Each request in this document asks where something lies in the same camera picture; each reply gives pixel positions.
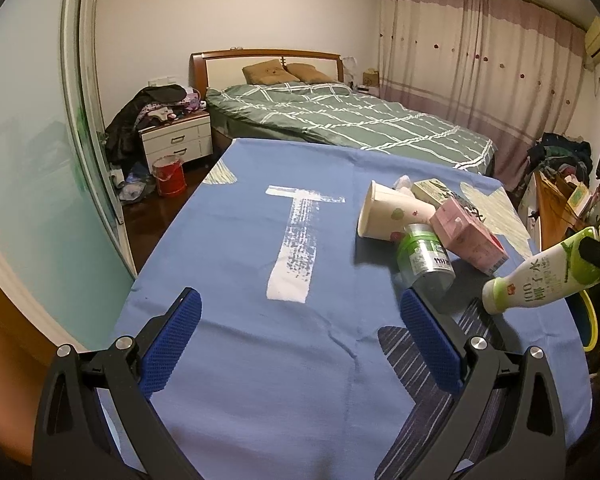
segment bedside table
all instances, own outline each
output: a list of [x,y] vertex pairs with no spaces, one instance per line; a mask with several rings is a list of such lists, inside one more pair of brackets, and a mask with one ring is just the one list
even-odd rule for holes
[[211,155],[211,119],[206,110],[199,110],[186,117],[160,126],[139,131],[149,169],[165,155],[178,155],[183,162]]

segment white and green bottle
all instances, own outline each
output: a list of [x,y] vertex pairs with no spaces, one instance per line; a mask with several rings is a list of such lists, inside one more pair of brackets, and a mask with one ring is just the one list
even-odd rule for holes
[[543,306],[599,283],[600,269],[583,260],[578,250],[587,236],[598,239],[595,227],[527,258],[506,278],[489,280],[482,288],[485,310],[493,315],[514,306]]

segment blue gripper pad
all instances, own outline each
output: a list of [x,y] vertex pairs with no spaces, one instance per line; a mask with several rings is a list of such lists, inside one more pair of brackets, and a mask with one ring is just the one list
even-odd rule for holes
[[142,378],[138,386],[147,400],[167,385],[201,316],[202,300],[198,292],[192,290],[180,302],[142,359]]
[[457,396],[463,387],[460,356],[412,288],[402,294],[400,316],[438,387]]

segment pink box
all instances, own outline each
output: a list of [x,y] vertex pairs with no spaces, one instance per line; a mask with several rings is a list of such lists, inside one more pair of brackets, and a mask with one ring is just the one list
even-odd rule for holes
[[498,239],[455,198],[449,198],[431,217],[442,245],[476,269],[493,276],[509,259]]

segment green bedspread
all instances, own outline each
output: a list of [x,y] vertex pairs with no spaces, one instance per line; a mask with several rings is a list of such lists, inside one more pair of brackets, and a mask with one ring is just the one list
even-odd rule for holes
[[211,110],[299,140],[393,153],[483,173],[495,152],[479,134],[336,83],[209,89]]

